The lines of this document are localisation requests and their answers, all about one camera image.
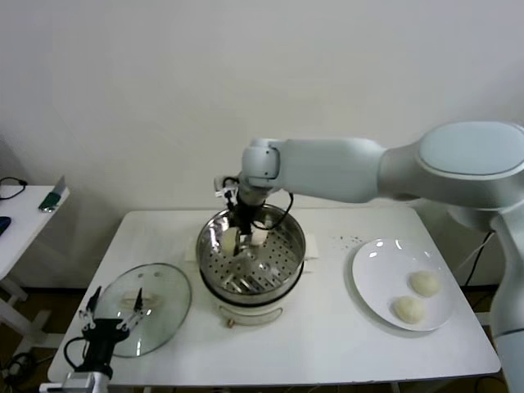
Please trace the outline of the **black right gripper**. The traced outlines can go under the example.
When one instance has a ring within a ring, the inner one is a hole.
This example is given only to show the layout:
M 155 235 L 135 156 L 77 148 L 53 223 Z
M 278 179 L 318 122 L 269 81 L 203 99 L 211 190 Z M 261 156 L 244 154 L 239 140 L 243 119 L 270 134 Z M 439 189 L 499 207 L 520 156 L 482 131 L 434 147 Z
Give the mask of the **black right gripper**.
M 253 256 L 251 225 L 262 206 L 263 203 L 247 204 L 238 196 L 237 203 L 231 210 L 231 225 L 241 234 L 239 236 L 239 254 L 246 255 L 248 258 Z

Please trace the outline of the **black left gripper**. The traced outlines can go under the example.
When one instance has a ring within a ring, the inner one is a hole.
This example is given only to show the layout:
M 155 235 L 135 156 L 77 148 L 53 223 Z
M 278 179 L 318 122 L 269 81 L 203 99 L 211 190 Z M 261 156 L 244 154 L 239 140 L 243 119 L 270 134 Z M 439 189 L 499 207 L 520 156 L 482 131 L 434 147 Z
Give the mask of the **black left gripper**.
M 84 371 L 111 371 L 111 359 L 115 346 L 129 337 L 128 330 L 134 328 L 146 315 L 143 306 L 142 288 L 132 303 L 132 313 L 125 319 L 95 318 L 94 314 L 102 287 L 99 286 L 89 298 L 85 309 L 79 311 L 81 330 L 88 349 L 83 361 Z

